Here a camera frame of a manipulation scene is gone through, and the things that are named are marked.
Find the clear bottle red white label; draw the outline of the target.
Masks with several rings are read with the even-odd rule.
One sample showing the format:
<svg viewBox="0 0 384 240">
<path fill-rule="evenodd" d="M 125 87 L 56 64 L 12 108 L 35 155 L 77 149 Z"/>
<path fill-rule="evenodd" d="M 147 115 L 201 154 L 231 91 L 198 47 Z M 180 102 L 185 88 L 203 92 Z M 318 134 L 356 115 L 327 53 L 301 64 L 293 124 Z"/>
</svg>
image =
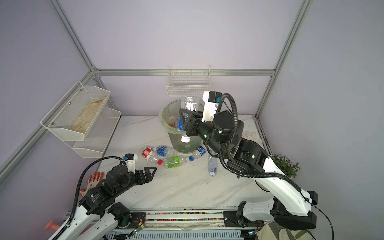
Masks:
<svg viewBox="0 0 384 240">
<path fill-rule="evenodd" d="M 147 162 L 156 162 L 158 165 L 163 164 L 163 160 L 161 157 L 157 154 L 155 148 L 151 147 L 146 147 L 143 152 L 142 152 L 142 157 L 147 161 Z"/>
</svg>

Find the clear bottle green label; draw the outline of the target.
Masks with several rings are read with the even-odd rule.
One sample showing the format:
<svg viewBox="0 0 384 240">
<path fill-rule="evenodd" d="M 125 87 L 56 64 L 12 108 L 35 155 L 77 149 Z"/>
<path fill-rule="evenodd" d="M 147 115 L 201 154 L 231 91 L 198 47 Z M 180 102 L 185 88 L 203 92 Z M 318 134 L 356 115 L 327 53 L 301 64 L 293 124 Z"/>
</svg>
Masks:
<svg viewBox="0 0 384 240">
<path fill-rule="evenodd" d="M 167 158 L 164 160 L 164 167 L 165 169 L 173 169 L 173 168 L 178 168 L 181 167 L 189 162 L 194 161 L 195 158 L 190 156 L 190 157 L 185 157 L 185 156 L 176 156 L 176 157 L 171 157 Z"/>
</svg>

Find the clear bottle blue label white cap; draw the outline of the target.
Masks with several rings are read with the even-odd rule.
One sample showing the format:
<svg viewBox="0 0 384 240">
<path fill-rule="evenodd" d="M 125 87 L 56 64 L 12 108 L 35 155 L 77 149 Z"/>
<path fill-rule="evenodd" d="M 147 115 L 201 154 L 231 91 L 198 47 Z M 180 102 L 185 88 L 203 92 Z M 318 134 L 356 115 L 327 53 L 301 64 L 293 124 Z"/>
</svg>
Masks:
<svg viewBox="0 0 384 240">
<path fill-rule="evenodd" d="M 166 158 L 175 157 L 179 153 L 176 149 L 168 146 L 156 147 L 155 152 L 158 156 Z"/>
</svg>

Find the tall clear bottle faint label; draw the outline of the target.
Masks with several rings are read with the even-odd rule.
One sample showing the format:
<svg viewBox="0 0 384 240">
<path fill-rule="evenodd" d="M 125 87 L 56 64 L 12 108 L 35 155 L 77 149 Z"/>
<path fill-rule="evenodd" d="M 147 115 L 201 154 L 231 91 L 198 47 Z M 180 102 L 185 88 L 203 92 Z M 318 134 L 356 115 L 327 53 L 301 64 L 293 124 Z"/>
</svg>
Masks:
<svg viewBox="0 0 384 240">
<path fill-rule="evenodd" d="M 208 158 L 208 172 L 211 177 L 215 177 L 217 174 L 218 168 L 218 158 L 212 157 L 209 155 Z"/>
</svg>

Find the orange label bottle yellow cap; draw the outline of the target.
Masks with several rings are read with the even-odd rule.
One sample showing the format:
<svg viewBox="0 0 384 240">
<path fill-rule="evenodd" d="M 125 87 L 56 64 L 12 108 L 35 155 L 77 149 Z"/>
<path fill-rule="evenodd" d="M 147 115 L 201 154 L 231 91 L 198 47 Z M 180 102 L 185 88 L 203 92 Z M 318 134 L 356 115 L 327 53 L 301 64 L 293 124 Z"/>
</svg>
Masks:
<svg viewBox="0 0 384 240">
<path fill-rule="evenodd" d="M 177 128 L 177 125 L 178 125 L 178 118 L 176 118 L 175 116 L 170 116 L 168 119 L 167 119 L 167 124 L 171 127 L 171 128 Z"/>
</svg>

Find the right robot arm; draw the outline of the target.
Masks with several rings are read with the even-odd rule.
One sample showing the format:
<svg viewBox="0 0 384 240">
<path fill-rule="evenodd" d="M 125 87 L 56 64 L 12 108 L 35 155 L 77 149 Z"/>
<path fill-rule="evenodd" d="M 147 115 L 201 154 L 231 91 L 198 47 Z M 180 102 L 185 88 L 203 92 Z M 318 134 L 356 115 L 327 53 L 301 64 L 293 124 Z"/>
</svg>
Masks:
<svg viewBox="0 0 384 240">
<path fill-rule="evenodd" d="M 183 130 L 198 136 L 221 165 L 237 178 L 252 179 L 264 186 L 273 198 L 261 203 L 242 201 L 236 212 L 241 227 L 268 220 L 289 230 L 310 230 L 317 226 L 312 208 L 318 203 L 314 191 L 301 189 L 275 164 L 272 157 L 253 140 L 243 137 L 234 98 L 220 92 L 207 92 L 203 111 L 180 108 Z"/>
</svg>

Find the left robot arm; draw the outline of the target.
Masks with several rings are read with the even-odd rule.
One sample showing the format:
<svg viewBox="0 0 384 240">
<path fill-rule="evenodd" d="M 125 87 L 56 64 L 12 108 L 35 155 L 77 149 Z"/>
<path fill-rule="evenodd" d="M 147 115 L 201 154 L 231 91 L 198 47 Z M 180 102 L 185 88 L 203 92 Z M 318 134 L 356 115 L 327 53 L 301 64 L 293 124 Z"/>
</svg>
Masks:
<svg viewBox="0 0 384 240">
<path fill-rule="evenodd" d="M 113 156 L 119 164 L 80 198 L 76 194 L 69 218 L 50 237 L 52 240 L 101 240 L 115 228 L 134 228 L 131 237 L 144 227 L 145 213 L 132 214 L 116 198 L 129 189 L 150 183 L 157 167 L 136 169 L 137 156 Z"/>
</svg>

